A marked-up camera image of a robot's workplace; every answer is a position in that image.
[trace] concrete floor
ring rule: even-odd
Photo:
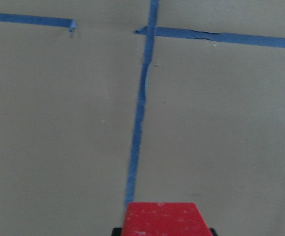
[[[0,0],[0,236],[108,236],[149,1]],[[285,1],[161,2],[159,26],[285,37]],[[156,39],[136,201],[194,202],[220,236],[285,236],[285,49]]]

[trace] red plastic cover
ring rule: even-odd
[[[194,203],[130,203],[121,236],[212,236]]]

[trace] black base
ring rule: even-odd
[[[210,228],[210,231],[213,236],[218,236],[217,232],[213,228]],[[111,236],[121,236],[121,232],[122,232],[122,228],[114,228]]]

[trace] blue tape line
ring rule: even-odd
[[[147,28],[143,27],[135,31],[136,34],[147,34]],[[190,29],[157,28],[157,36],[187,38],[187,39],[207,39],[216,42],[250,44],[258,46],[285,48],[285,38],[256,36],[236,33],[210,33]]]
[[[137,101],[134,134],[132,140],[131,156],[126,184],[125,207],[134,200],[136,177],[139,161],[140,145],[143,134],[143,119],[146,105],[146,93],[148,86],[148,76],[152,62],[154,41],[156,36],[156,25],[158,18],[159,0],[151,0],[148,20],[147,40],[144,49],[144,62],[142,65],[141,81]]]
[[[14,14],[3,14],[3,13],[0,13],[0,21],[33,24],[33,25],[66,27],[69,28],[70,32],[73,32],[77,27],[76,21],[73,19],[14,15]]]

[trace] tape strip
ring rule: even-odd
[[[145,104],[146,104],[148,76],[150,71],[150,65],[152,62],[154,40],[156,36],[158,9],[159,9],[159,0],[151,0],[148,29],[146,29],[147,39],[144,49],[144,62],[142,65],[141,81],[139,85],[134,134],[132,140],[131,156],[130,156],[128,178],[126,184],[125,207],[127,207],[127,205],[134,200],[135,196],[139,153],[140,153],[140,146],[143,134],[143,119],[144,119]]]
[[[69,28],[70,32],[75,30],[76,21],[73,19],[41,17],[41,16],[27,16],[27,15],[14,15],[0,13],[0,21],[43,25],[43,26],[57,26]]]
[[[147,28],[143,27],[135,31],[136,34],[147,34]],[[285,48],[285,38],[256,36],[236,33],[210,33],[191,29],[157,28],[157,36],[186,38],[186,39],[206,39],[216,42],[250,44],[258,46]]]

